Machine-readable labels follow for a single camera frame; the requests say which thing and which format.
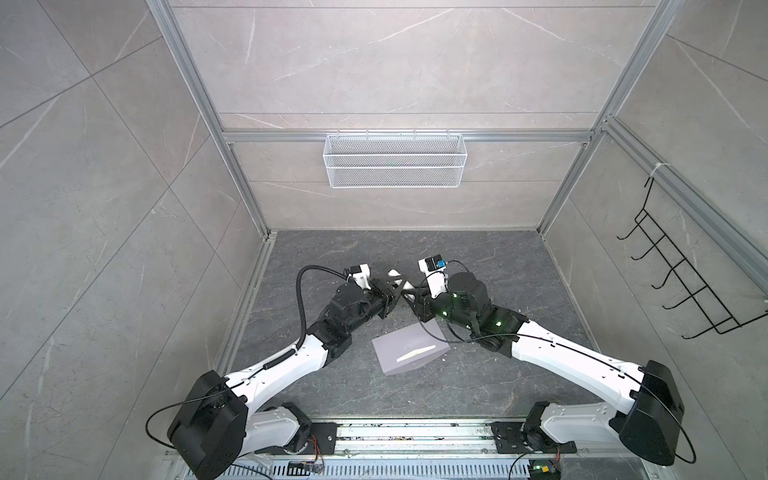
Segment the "white glue stick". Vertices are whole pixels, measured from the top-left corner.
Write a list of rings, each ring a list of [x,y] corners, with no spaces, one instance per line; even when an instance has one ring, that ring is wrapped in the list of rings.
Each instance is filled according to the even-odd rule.
[[[408,281],[406,277],[401,275],[397,270],[391,269],[387,274],[387,285],[398,296],[410,296],[414,297],[416,291],[414,286]]]

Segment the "beige letter paper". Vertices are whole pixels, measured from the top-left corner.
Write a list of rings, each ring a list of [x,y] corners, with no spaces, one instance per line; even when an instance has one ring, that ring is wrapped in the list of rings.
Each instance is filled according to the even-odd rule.
[[[410,352],[408,352],[408,353],[398,357],[396,359],[396,362],[400,363],[400,362],[408,361],[408,360],[410,360],[412,358],[415,358],[417,356],[423,355],[426,352],[429,352],[429,351],[431,351],[431,350],[433,350],[435,348],[436,348],[436,345],[430,345],[430,346],[426,346],[426,347],[422,347],[422,348],[419,348],[419,349],[412,350],[412,351],[410,351]]]

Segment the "grey purple envelope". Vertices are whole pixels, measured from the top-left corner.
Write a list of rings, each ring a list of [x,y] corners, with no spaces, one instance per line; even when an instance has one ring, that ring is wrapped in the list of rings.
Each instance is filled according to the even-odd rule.
[[[419,369],[450,351],[435,320],[417,322],[374,338],[372,344],[385,376]]]

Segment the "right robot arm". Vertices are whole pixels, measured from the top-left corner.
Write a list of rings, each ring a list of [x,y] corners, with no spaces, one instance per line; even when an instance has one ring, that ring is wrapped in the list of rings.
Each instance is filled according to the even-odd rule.
[[[486,285],[471,272],[427,274],[418,286],[399,284],[403,297],[423,320],[461,327],[463,343],[548,370],[591,392],[598,402],[560,405],[540,401],[522,429],[532,450],[569,442],[619,442],[660,466],[679,460],[685,407],[671,370],[650,360],[618,360],[547,330],[524,314],[495,305]]]

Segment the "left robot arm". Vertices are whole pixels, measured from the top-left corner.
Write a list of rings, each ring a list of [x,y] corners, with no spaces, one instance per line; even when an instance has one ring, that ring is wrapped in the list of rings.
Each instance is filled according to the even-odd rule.
[[[246,453],[267,448],[299,449],[310,420],[293,404],[262,407],[304,376],[339,358],[353,332],[374,317],[385,318],[397,304],[404,280],[374,278],[366,289],[342,284],[302,343],[246,369],[221,376],[201,375],[180,404],[167,437],[198,479],[215,479]]]

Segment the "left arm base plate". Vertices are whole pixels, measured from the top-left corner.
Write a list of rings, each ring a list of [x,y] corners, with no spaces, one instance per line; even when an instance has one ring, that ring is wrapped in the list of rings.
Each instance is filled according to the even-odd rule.
[[[333,455],[336,449],[339,425],[334,422],[316,422],[311,425],[301,425],[296,434],[292,452],[304,455],[322,454]]]

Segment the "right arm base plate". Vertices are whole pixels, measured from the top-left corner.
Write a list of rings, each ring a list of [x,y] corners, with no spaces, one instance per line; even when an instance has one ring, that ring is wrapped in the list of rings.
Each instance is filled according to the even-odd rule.
[[[536,452],[536,442],[531,436],[532,427],[525,422],[495,421],[490,424],[492,439],[498,454],[523,454]]]

